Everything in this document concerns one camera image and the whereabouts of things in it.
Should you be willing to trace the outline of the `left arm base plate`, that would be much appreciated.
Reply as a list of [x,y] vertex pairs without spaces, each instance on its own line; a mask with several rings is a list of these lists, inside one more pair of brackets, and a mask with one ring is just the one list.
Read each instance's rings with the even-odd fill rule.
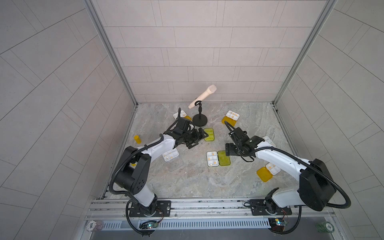
[[129,207],[129,217],[133,218],[159,218],[169,217],[171,211],[171,201],[156,201],[149,207],[145,207],[139,203],[133,203]]

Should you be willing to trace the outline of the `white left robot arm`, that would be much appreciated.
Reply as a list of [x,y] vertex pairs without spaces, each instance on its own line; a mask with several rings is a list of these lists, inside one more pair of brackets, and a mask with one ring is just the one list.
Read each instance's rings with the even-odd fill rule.
[[152,215],[156,211],[158,197],[147,186],[151,162],[179,145],[191,149],[208,136],[188,119],[177,118],[154,142],[141,148],[125,148],[111,176],[109,192],[128,196],[138,203],[142,212]]

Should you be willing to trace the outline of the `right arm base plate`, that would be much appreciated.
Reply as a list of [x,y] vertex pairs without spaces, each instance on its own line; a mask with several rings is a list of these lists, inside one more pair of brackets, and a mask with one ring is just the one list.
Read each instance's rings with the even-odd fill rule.
[[280,208],[273,201],[265,199],[253,199],[244,203],[246,208],[251,209],[253,216],[283,216],[292,215],[290,207]]

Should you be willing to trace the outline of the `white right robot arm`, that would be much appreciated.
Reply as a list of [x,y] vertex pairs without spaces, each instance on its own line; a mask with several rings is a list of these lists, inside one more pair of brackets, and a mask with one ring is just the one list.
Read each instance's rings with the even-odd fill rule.
[[309,161],[273,147],[259,136],[248,137],[246,131],[225,123],[232,139],[226,144],[227,156],[241,157],[251,163],[261,159],[280,168],[298,181],[294,188],[271,190],[264,205],[274,214],[276,208],[307,206],[321,212],[325,207],[347,209],[352,205],[348,194],[334,182],[327,166],[319,159]]

